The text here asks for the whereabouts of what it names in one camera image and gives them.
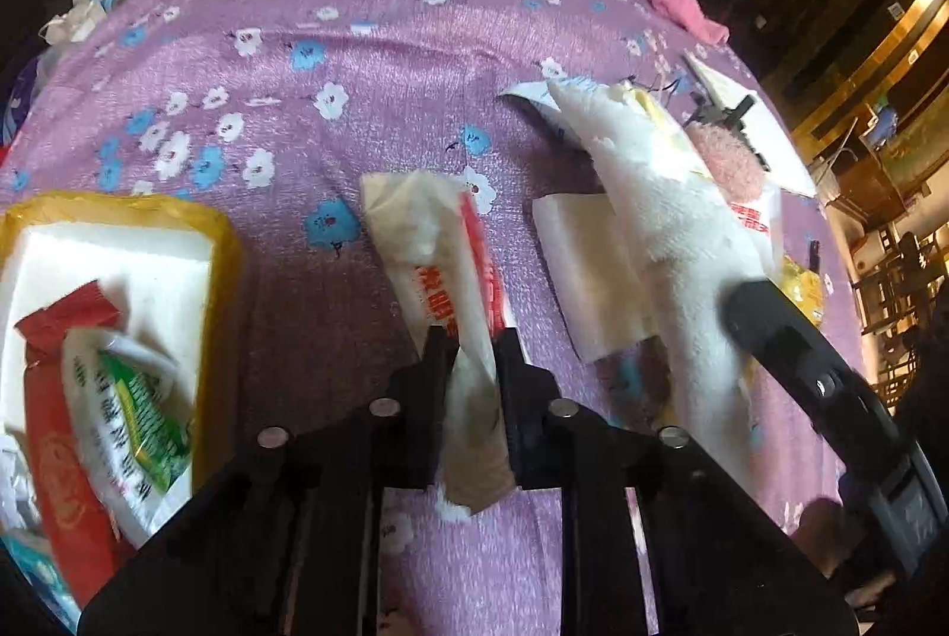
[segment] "silver screw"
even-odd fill
[[[682,427],[663,427],[658,431],[658,439],[670,449],[683,449],[689,445],[689,434]]]
[[[562,419],[568,419],[580,410],[580,407],[567,397],[557,397],[547,408],[553,416],[559,416]]]
[[[291,434],[283,427],[264,427],[257,433],[257,445],[262,449],[279,449],[290,439]]]
[[[395,397],[377,397],[369,403],[369,413],[372,416],[388,418],[388,416],[399,416],[400,411],[402,411],[402,407]]]

